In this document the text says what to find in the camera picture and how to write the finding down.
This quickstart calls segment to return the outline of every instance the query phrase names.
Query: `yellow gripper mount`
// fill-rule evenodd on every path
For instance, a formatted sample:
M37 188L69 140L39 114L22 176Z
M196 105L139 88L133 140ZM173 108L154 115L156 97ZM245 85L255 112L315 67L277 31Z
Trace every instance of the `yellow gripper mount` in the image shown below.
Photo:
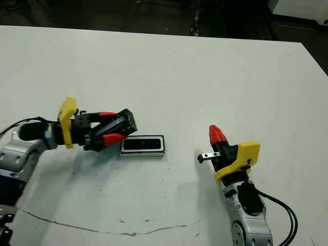
M257 163L258 155L260 152L260 143L256 141L242 142L238 146L237 158L229 166L218 170L215 173L217 180L221 180L228 174L235 173L238 171L247 170L251 171L250 167Z
M58 120L60 123L61 130L63 131L64 143L67 149L73 148L72 137L71 137L71 120L70 118L76 112L76 99L66 97L66 100L60 107Z

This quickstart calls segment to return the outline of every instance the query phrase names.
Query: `black object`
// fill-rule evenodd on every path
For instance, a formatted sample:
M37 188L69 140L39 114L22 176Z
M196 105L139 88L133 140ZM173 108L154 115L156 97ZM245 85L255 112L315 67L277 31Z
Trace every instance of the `black object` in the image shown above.
M244 182L237 189L240 204L246 213L254 215L263 211L263 202L252 183Z
M229 145L227 141L215 142L212 145L214 152L220 152L220 156L212 159L215 172L231 165L237 159L238 145Z
M126 139L123 144L126 150L156 150L161 148L159 139Z
M26 123L21 126L18 135L24 141L42 139L45 137L47 129L48 124L46 122Z
M0 245L10 246L9 241L12 236L12 230L8 227L4 227L2 233L0 234Z
M2 192L0 204L15 206L22 196L26 183L16 179L0 175L0 187Z
M249 180L249 177L246 171L240 171L228 174L227 176L222 177L221 180L224 186L228 186L232 183L247 181Z
M101 136L110 133L129 135L137 130L133 114L130 110L124 109L117 113L110 122L99 124L92 129L92 135Z

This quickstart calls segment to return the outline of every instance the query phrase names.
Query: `rectangular object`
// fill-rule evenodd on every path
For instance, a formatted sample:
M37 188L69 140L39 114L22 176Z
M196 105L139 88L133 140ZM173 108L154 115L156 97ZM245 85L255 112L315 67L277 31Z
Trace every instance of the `rectangular object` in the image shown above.
M128 136L120 146L121 156L164 156L162 135Z

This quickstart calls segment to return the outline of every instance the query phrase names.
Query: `table surface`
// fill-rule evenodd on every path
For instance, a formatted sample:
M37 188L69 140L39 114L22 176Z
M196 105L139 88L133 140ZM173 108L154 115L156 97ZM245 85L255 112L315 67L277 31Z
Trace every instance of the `table surface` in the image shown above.
M0 128L79 109L129 108L164 158L45 152L19 202L12 245L232 245L209 125L260 142L251 179L297 214L292 245L325 245L328 79L300 43L0 27ZM266 200L275 245L289 230Z

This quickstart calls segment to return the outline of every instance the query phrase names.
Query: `black cable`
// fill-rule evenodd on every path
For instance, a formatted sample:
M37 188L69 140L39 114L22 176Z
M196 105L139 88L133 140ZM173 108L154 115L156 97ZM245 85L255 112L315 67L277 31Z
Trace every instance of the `black cable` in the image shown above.
M296 217L294 211L287 204L285 204L284 202L278 200L277 198L269 196L268 194L263 193L263 192L259 191L258 189L255 189L255 190L257 191L257 193L260 196L263 196L263 197L265 197L265 198L279 204L280 206L282 206L287 211L287 213L290 217L290 220L291 220L291 229L290 229L290 232L289 232L287 238L279 246L289 245L293 241L293 239L295 238L296 233L297 233L297 228L298 228L298 221L297 221L297 217Z
M50 121L50 120L46 120L42 117L33 117L33 118L26 118L26 119L22 119L22 120L19 120L17 121L16 123L10 125L9 127L5 128L2 132L0 132L0 138L7 132L9 131L10 129L18 126L20 123L22 122L26 122L26 121L30 121L30 120L38 120L38 121L41 121L41 122L46 122L46 123L55 123L55 121Z

